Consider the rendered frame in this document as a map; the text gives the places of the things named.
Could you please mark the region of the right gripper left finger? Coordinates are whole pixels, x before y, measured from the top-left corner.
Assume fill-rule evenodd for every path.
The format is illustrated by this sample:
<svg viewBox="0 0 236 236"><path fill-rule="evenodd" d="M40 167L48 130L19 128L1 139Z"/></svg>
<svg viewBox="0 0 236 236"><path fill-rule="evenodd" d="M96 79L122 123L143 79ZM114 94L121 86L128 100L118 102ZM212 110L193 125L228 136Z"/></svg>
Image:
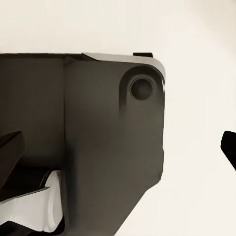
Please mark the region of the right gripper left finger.
<svg viewBox="0 0 236 236"><path fill-rule="evenodd" d="M0 190L25 149L22 131L0 136Z"/></svg>

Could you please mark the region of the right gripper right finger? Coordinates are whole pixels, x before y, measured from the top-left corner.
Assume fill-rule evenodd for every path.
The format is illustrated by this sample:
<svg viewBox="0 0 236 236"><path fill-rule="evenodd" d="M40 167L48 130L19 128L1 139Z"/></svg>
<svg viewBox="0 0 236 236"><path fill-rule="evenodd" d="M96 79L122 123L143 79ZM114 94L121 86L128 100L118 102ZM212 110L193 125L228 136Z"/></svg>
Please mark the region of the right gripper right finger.
<svg viewBox="0 0 236 236"><path fill-rule="evenodd" d="M220 147L236 170L236 133L224 131Z"/></svg>

